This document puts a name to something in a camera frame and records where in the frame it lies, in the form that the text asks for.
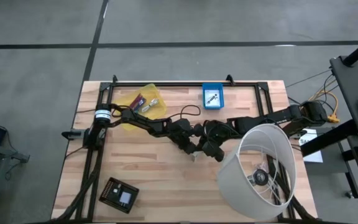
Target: yellow plastic bag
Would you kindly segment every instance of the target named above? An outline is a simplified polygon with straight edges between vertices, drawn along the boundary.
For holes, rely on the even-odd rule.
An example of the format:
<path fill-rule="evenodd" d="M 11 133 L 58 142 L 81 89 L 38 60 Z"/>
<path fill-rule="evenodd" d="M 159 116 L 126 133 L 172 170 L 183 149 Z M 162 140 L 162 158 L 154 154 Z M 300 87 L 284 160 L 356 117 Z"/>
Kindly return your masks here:
<path fill-rule="evenodd" d="M 136 91 L 133 91 L 132 93 L 130 93 L 126 96 L 123 96 L 121 98 L 113 100 L 112 103 L 115 103 L 117 105 L 129 106 L 135 100 L 137 95 L 139 95 L 139 94 L 141 94 L 143 96 L 143 98 L 146 99 L 146 102 L 139 108 L 138 114 L 145 116 L 149 119 L 157 119 L 157 118 L 161 118 L 163 115 L 165 115 L 165 113 L 167 112 L 167 106 L 165 105 L 164 101 L 162 100 L 162 97 L 154 84 L 148 84 L 146 86 L 143 86 L 142 88 L 140 88 Z M 145 113 L 143 113 L 142 108 L 149 105 L 149 103 L 153 99 L 158 99 L 158 103 L 156 105 L 150 107 Z M 135 126 L 133 126 L 131 124 L 122 124 L 122 127 L 127 131 L 131 131 L 136 128 Z"/>

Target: table leg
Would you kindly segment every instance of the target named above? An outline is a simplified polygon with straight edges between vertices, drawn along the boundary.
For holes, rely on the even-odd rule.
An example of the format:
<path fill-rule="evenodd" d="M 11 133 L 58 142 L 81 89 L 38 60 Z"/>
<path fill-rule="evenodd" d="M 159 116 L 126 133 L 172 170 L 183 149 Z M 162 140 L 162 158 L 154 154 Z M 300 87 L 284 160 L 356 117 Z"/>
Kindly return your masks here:
<path fill-rule="evenodd" d="M 346 121 L 338 127 L 318 136 L 301 146 L 303 157 L 319 151 L 351 135 L 357 135 L 358 130 L 353 119 Z"/>

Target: sticker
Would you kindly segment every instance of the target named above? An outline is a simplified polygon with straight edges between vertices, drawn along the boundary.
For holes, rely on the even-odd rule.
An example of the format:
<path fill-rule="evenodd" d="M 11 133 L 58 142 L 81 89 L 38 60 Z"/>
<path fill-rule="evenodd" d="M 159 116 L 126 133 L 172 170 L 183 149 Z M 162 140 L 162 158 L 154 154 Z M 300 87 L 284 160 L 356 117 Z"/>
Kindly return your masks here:
<path fill-rule="evenodd" d="M 110 119 L 110 114 L 97 114 L 96 118 L 107 118 Z"/>
<path fill-rule="evenodd" d="M 110 114 L 110 111 L 108 111 L 108 110 L 97 110 L 95 112 L 95 115 L 97 115 L 97 114 Z"/>
<path fill-rule="evenodd" d="M 219 90 L 205 90 L 205 106 L 221 106 L 221 100 L 219 99 Z"/>

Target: white lampshade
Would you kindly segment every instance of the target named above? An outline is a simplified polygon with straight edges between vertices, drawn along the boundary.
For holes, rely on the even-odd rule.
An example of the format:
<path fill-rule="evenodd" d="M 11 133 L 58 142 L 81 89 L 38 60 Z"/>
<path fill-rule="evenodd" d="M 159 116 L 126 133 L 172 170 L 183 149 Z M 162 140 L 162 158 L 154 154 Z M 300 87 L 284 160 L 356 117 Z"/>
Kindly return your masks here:
<path fill-rule="evenodd" d="M 241 151 L 262 151 L 283 164 L 290 178 L 291 190 L 286 202 L 275 205 L 254 189 L 247 178 L 252 173 L 246 174 L 241 166 Z M 218 172 L 219 190 L 226 202 L 239 213 L 256 220 L 268 220 L 282 213 L 293 197 L 295 183 L 296 167 L 291 144 L 286 134 L 272 124 L 261 124 L 248 131 L 238 147 L 223 160 Z"/>

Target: blue box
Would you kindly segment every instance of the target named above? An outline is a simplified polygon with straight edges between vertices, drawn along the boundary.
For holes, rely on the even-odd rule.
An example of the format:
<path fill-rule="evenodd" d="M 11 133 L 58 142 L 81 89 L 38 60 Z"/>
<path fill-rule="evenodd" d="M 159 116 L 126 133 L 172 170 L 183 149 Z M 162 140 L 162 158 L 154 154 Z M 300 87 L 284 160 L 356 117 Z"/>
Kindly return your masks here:
<path fill-rule="evenodd" d="M 205 102 L 206 91 L 216 90 L 219 92 L 219 104 L 209 106 Z M 218 110 L 224 107 L 224 97 L 223 97 L 223 85 L 222 83 L 203 83 L 203 104 L 204 108 L 207 110 Z"/>

